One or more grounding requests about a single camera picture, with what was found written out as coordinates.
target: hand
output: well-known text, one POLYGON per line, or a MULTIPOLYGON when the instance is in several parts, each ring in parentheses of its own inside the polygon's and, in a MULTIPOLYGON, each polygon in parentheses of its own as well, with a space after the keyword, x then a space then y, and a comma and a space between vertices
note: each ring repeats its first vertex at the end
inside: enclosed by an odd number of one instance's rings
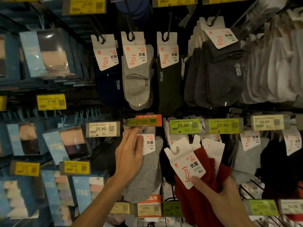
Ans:
POLYGON ((231 177, 226 179, 220 193, 213 191, 196 176, 192 176, 191 182, 208 199, 214 214, 225 227, 255 226, 248 217, 237 185, 231 177))
POLYGON ((118 181, 126 185, 139 171, 143 157, 143 136, 136 135, 141 127, 126 129, 120 145, 116 148, 116 172, 118 181))

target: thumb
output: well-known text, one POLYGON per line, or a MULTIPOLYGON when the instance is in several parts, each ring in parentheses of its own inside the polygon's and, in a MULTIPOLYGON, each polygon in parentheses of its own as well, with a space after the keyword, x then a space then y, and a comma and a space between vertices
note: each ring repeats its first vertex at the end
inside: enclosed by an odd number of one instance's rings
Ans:
POLYGON ((209 188, 208 185, 206 185, 197 176, 191 177, 191 183, 209 200, 209 202, 213 201, 218 197, 218 194, 211 188, 209 188))
POLYGON ((142 135, 140 135, 137 138, 136 146, 135 146, 135 149, 134 149, 134 156, 135 156, 136 159, 141 160, 142 157, 143 157, 143 143, 144 143, 144 138, 143 138, 142 135))

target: barcode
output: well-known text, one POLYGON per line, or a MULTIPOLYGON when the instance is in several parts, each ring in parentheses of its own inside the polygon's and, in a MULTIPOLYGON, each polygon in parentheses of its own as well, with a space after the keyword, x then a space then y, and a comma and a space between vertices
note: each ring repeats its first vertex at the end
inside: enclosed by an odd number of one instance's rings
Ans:
POLYGON ((104 5, 103 2, 96 2, 96 10, 103 9, 103 5, 104 5))
POLYGON ((31 170, 31 173, 32 173, 32 174, 35 174, 36 172, 37 172, 37 168, 36 168, 36 167, 33 167, 32 170, 31 170))
POLYGON ((128 207, 127 206, 122 206, 122 210, 127 212, 128 211, 128 207))
POLYGON ((64 99, 59 99, 58 103, 59 103, 59 106, 64 106, 65 105, 65 100, 64 99))
POLYGON ((87 166, 81 166, 81 171, 86 171, 87 166))
POLYGON ((238 123, 237 122, 232 122, 232 129, 238 128, 238 123))
POLYGON ((269 204, 269 207, 273 211, 277 209, 275 204, 269 204))
POLYGON ((109 132, 115 131, 115 126, 108 126, 108 130, 109 130, 109 132))
POLYGON ((197 122, 193 122, 191 124, 191 128, 198 128, 198 123, 197 122))
POLYGON ((274 126, 280 126, 280 120, 274 119, 274 126))

